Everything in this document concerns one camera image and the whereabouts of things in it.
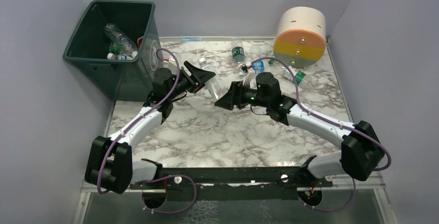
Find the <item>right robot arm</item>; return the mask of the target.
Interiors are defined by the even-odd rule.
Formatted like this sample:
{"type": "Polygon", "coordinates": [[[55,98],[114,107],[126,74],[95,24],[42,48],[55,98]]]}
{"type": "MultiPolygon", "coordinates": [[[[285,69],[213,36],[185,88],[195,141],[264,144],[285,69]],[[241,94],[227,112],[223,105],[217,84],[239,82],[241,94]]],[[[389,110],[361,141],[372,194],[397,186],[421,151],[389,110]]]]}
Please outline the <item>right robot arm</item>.
{"type": "Polygon", "coordinates": [[[233,81],[228,92],[215,106],[233,110],[247,105],[264,107],[274,121],[311,132],[340,150],[325,156],[312,156],[301,167],[303,180],[315,181],[326,176],[347,174],[366,181],[385,155],[373,127],[360,121],[357,124],[328,117],[300,105],[299,101],[284,95],[278,80],[270,72],[256,76],[256,88],[243,81],[233,81]]]}

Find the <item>clear bottle grey blue label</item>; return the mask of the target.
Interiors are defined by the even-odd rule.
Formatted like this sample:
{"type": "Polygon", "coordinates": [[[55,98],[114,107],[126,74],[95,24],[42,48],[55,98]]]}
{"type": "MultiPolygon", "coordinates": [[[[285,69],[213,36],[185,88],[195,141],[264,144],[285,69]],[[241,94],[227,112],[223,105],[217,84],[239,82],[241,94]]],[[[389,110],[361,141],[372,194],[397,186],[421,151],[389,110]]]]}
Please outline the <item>clear bottle grey blue label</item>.
{"type": "Polygon", "coordinates": [[[121,60],[121,61],[131,61],[134,58],[131,56],[128,56],[126,54],[114,54],[114,53],[108,53],[107,59],[109,60],[121,60]]]}

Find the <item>amber bottle red label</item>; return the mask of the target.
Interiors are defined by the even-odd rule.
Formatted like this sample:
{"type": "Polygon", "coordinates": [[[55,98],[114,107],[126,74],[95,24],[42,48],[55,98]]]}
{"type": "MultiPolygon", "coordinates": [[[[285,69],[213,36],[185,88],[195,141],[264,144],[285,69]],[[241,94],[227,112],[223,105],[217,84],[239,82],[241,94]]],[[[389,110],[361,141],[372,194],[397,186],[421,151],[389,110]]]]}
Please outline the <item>amber bottle red label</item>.
{"type": "Polygon", "coordinates": [[[137,45],[138,45],[138,48],[141,47],[141,45],[142,45],[142,43],[143,43],[143,39],[144,39],[143,36],[142,36],[142,37],[139,37],[139,38],[137,39],[137,45]]]}

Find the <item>clear bottle dark green label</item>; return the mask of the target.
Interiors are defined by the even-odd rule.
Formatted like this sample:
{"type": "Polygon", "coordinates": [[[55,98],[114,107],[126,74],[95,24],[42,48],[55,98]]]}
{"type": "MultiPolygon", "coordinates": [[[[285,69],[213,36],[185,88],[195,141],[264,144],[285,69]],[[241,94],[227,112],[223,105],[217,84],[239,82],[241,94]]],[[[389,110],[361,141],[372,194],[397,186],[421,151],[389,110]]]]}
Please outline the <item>clear bottle dark green label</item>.
{"type": "Polygon", "coordinates": [[[236,64],[239,72],[241,65],[246,65],[243,42],[241,40],[233,40],[231,42],[232,60],[236,64]]]}

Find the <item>clear unlabelled bottle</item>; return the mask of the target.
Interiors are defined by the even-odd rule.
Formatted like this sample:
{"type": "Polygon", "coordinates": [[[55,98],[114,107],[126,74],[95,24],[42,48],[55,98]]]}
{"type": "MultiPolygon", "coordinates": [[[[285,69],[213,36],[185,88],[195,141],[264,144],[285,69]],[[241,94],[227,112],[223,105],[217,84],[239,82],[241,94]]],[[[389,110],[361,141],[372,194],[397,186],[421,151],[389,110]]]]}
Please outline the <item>clear unlabelled bottle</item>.
{"type": "Polygon", "coordinates": [[[123,53],[132,58],[138,54],[137,45],[114,23],[108,23],[104,27],[105,35],[118,48],[119,53],[123,53]]]}

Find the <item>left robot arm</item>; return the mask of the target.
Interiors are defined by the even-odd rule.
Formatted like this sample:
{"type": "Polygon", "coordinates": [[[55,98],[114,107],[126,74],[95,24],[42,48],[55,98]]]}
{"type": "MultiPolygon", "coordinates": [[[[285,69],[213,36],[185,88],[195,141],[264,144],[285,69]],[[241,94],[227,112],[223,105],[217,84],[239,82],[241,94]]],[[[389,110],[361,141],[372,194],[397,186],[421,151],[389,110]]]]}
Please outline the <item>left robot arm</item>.
{"type": "Polygon", "coordinates": [[[189,62],[184,62],[184,68],[176,73],[168,68],[156,70],[152,91],[139,113],[119,131],[93,140],[85,181],[102,192],[121,194],[130,184],[155,180],[163,166],[149,159],[134,162],[133,150],[169,117],[176,97],[198,92],[214,76],[214,72],[189,62]]]}

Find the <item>green tea bottle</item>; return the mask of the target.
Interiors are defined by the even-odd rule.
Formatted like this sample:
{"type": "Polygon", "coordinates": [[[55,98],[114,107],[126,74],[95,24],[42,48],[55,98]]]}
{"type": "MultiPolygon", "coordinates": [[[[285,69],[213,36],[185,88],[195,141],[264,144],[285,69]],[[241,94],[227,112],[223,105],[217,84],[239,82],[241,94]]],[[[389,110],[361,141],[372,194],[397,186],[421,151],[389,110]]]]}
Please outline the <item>green tea bottle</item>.
{"type": "Polygon", "coordinates": [[[111,42],[109,44],[108,52],[113,54],[121,54],[123,53],[123,47],[118,43],[111,42]]]}

